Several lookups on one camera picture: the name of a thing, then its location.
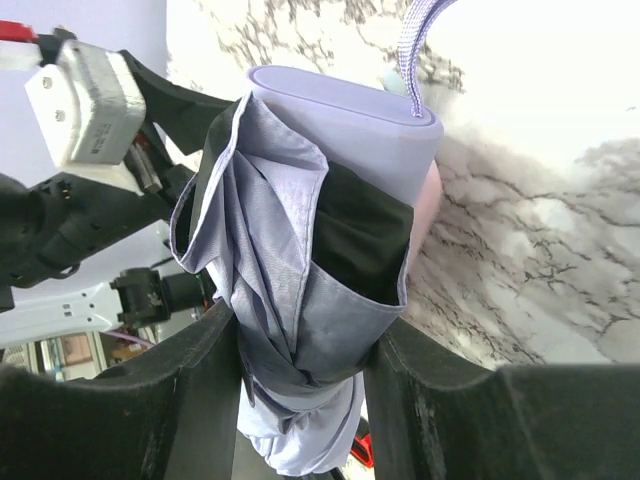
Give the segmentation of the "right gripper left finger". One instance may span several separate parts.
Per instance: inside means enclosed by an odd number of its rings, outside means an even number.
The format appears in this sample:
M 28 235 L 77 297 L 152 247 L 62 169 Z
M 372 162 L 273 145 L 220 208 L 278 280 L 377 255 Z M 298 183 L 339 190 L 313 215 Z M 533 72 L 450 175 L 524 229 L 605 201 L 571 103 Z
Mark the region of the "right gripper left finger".
M 1 368 L 4 479 L 228 479 L 240 393 L 222 302 L 91 380 Z

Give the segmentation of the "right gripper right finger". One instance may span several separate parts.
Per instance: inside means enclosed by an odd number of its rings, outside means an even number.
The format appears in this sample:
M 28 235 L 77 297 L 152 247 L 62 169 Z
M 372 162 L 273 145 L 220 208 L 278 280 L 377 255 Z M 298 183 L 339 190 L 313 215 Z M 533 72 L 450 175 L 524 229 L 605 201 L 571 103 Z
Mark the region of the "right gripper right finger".
M 366 403 L 379 479 L 635 479 L 639 369 L 507 366 L 403 320 L 373 349 Z

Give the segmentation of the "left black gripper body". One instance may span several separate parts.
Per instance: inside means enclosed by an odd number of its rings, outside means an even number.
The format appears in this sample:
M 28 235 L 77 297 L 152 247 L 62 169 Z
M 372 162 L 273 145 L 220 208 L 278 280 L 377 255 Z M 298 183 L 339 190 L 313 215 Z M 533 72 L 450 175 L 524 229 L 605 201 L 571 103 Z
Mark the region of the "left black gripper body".
M 146 116 L 124 161 L 144 183 L 138 195 L 57 170 L 25 187 L 1 179 L 1 296 L 16 288 L 74 275 L 80 264 L 146 226 L 167 219 L 190 179 L 164 147 L 170 139 L 184 154 L 200 150 L 211 122 L 228 102 L 157 75 L 125 50 L 146 105 Z

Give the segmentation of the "pink zippered umbrella case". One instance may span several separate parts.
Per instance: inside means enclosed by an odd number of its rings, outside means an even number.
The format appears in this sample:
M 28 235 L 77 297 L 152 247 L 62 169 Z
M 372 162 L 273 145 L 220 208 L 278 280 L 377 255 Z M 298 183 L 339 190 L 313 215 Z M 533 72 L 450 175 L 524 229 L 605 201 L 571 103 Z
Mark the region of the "pink zippered umbrella case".
M 414 222 L 411 233 L 408 264 L 411 265 L 419 254 L 424 239 L 438 214 L 443 195 L 438 165 L 432 161 L 420 194 L 414 206 Z

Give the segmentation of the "lavender folding umbrella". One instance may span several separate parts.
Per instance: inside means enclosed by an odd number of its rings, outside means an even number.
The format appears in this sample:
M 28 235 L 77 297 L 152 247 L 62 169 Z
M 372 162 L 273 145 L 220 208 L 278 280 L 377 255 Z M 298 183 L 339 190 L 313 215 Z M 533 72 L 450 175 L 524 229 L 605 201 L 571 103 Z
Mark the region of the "lavender folding umbrella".
M 345 464 L 365 360 L 406 307 L 414 206 L 443 135 L 416 63 L 445 8 L 415 1 L 405 15 L 405 95 L 251 68 L 171 218 L 175 259 L 207 273 L 237 318 L 238 428 L 280 475 Z

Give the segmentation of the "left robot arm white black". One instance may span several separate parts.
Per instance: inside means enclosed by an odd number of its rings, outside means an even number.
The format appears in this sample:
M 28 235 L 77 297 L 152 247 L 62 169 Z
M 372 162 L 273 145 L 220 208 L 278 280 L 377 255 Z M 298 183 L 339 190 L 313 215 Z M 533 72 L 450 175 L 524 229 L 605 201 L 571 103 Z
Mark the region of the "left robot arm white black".
M 87 258 L 168 220 L 192 172 L 184 154 L 204 144 L 228 102 L 155 74 L 125 50 L 1 25 L 1 65 L 33 69 L 25 89 L 56 174 L 32 187 L 1 179 L 1 344 L 163 322 L 201 306 L 209 281 L 134 268 L 75 292 L 16 304 L 15 289 L 72 277 Z

